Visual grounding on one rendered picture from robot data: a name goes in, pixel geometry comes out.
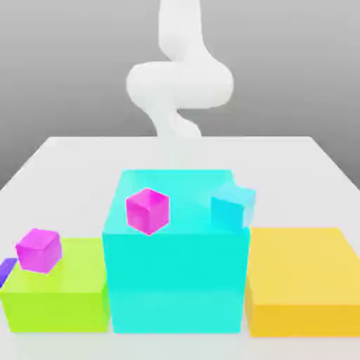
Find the large lime green box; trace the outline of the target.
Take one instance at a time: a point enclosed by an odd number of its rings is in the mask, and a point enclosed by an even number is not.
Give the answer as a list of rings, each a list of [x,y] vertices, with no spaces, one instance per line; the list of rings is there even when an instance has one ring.
[[[49,274],[15,265],[0,289],[14,333],[104,333],[110,305],[103,244],[99,238],[67,238],[63,257]]]

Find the small light blue cube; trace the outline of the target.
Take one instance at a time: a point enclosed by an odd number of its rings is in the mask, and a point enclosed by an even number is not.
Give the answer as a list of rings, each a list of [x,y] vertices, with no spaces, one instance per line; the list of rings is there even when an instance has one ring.
[[[256,191],[235,183],[220,186],[210,198],[213,226],[232,232],[249,228],[255,211]]]

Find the small magenta cube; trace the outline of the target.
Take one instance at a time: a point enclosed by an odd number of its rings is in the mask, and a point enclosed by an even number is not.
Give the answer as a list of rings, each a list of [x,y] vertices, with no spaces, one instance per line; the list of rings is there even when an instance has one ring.
[[[41,274],[48,274],[63,256],[56,231],[32,229],[15,248],[21,268]]]
[[[144,188],[125,200],[127,224],[150,236],[169,223],[169,196]]]

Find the large cyan box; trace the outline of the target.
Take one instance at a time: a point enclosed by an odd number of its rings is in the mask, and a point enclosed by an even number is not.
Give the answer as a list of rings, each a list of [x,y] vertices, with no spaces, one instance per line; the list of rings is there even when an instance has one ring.
[[[229,169],[128,169],[102,240],[116,333],[238,333],[250,231],[212,225],[211,197]],[[152,235],[127,224],[125,201],[150,188],[169,197],[169,223]]]

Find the large yellow box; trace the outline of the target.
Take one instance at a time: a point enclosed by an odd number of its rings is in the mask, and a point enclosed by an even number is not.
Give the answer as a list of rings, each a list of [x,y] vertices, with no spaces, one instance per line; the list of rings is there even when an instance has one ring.
[[[337,228],[253,228],[245,313],[256,338],[360,338],[360,258]]]

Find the small purple cube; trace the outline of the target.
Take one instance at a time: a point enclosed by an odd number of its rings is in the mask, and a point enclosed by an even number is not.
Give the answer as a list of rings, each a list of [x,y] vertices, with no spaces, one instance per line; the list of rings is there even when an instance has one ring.
[[[6,282],[6,279],[12,272],[13,267],[16,265],[17,261],[17,258],[5,258],[5,260],[0,263],[0,288]]]

